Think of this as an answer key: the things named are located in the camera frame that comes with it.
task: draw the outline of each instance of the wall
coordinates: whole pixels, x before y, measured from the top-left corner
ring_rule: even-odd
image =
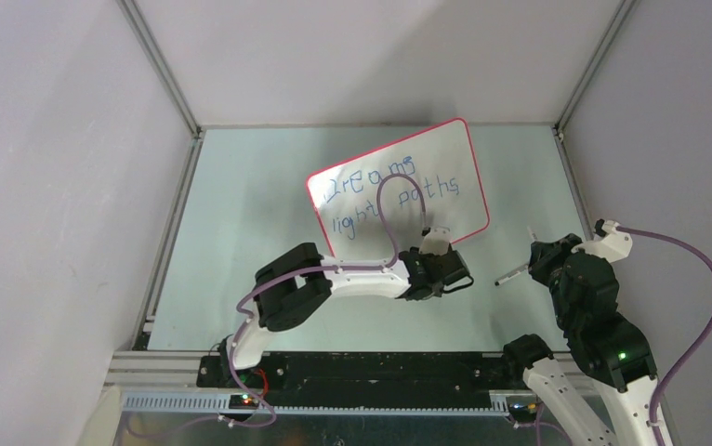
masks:
[[[0,444],[76,442],[189,144],[116,2],[0,1]]]
[[[565,131],[593,217],[680,237],[712,257],[712,2],[640,2]],[[704,327],[712,279],[636,239],[621,305],[667,371]],[[668,392],[682,444],[712,444],[712,336]]]
[[[140,1],[204,125],[552,123],[619,0]]]

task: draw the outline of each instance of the gray wall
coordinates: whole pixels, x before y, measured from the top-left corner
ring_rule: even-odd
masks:
[[[565,131],[592,217],[680,237],[712,257],[712,2],[640,2]],[[636,239],[621,305],[667,371],[712,310],[684,251]],[[712,336],[668,392],[682,443],[712,444]]]
[[[117,3],[0,1],[0,445],[70,445],[191,138]]]

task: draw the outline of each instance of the red border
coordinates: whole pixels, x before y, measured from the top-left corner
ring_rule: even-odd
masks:
[[[332,254],[332,256],[334,255],[334,249],[332,248],[331,242],[329,241],[329,236],[326,233],[326,229],[323,226],[323,220],[321,219],[321,213],[318,212],[318,208],[315,207],[315,201],[312,199],[312,192],[310,192],[310,179],[322,172],[325,172],[331,168],[337,167],[338,165],[342,165],[345,163],[350,163],[351,161],[354,161],[354,160],[358,160],[359,158],[367,156],[371,153],[374,153],[376,151],[381,151],[389,146],[393,146],[395,144],[401,143],[401,142],[405,141],[406,139],[417,137],[423,133],[429,132],[430,130],[436,129],[442,125],[447,125],[447,124],[453,123],[454,121],[460,121],[466,127],[466,135],[468,135],[468,145],[471,147],[471,157],[474,159],[474,169],[476,169],[476,171],[477,171],[477,181],[479,181],[479,185],[480,185],[481,201],[484,203],[484,214],[487,216],[487,222],[484,224],[484,226],[482,228],[475,230],[475,231],[471,232],[470,234],[464,235],[463,237],[460,237],[457,240],[452,241],[452,244],[460,242],[461,240],[465,240],[468,237],[478,234],[479,232],[482,232],[483,230],[487,229],[487,227],[490,225],[490,210],[487,208],[487,199],[484,196],[484,187],[481,184],[481,175],[480,175],[480,171],[479,171],[479,164],[477,163],[477,153],[474,151],[474,144],[471,141],[471,132],[468,130],[468,123],[466,122],[465,119],[453,118],[453,119],[450,119],[449,121],[444,121],[440,124],[434,125],[432,127],[426,128],[424,130],[419,130],[418,132],[416,132],[412,135],[408,135],[405,138],[397,139],[396,141],[392,141],[389,144],[384,144],[383,146],[376,147],[375,149],[366,151],[365,153],[361,153],[359,155],[352,156],[352,157],[348,158],[347,160],[341,161],[337,164],[332,164],[328,167],[325,167],[324,169],[315,171],[315,172],[311,173],[309,176],[307,176],[307,180],[305,181],[305,184],[307,185],[307,196],[310,197],[310,204],[312,205],[312,210],[315,212],[315,216],[318,217],[318,224],[321,225],[321,231],[323,232],[323,236],[326,239],[326,244],[328,245],[329,252]]]

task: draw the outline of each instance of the white tabletop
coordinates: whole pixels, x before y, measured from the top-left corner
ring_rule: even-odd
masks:
[[[234,307],[256,270],[302,242],[326,253],[307,176],[421,127],[216,129],[205,133],[149,349],[206,350],[242,320]],[[455,246],[474,286],[422,302],[326,302],[272,350],[500,351],[536,333],[565,350],[547,289],[527,274],[531,227],[541,241],[583,237],[553,134],[543,125],[473,125],[490,210],[487,230]]]

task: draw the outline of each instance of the whiteboard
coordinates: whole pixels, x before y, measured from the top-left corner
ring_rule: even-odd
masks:
[[[490,223],[476,153],[461,118],[422,130],[307,178],[307,192],[333,256],[347,259],[392,255],[377,210],[381,180],[395,173],[381,194],[384,216],[401,249],[418,246],[427,226],[446,227],[453,243],[485,230]]]

